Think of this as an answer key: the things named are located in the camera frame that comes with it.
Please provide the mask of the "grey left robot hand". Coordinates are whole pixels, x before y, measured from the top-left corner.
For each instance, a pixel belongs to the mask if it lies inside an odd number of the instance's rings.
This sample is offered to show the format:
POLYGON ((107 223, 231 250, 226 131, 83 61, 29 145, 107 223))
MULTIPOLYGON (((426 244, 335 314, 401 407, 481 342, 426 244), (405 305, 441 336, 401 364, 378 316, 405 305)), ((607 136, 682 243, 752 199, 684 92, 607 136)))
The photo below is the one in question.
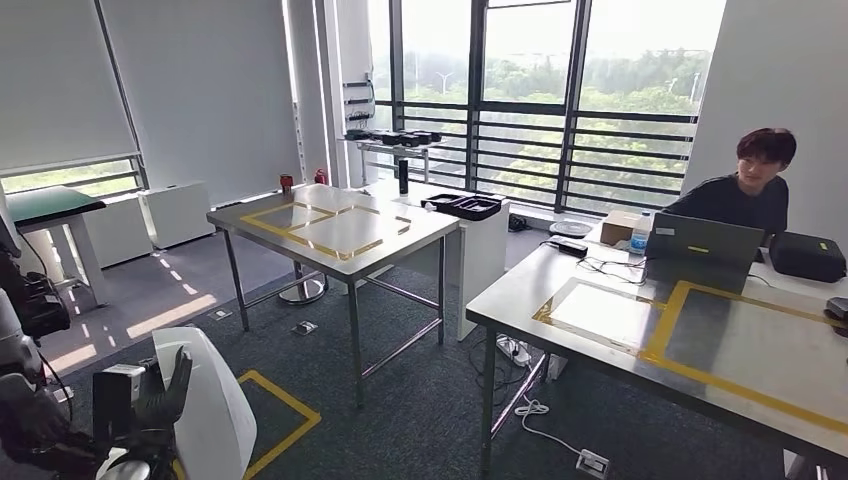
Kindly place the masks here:
POLYGON ((177 458, 174 426, 185 408, 193 360, 186 346, 180 345, 168 385, 158 361, 150 359, 145 367, 140 395, 134 403, 131 452, 148 461, 154 470, 164 470, 177 458))

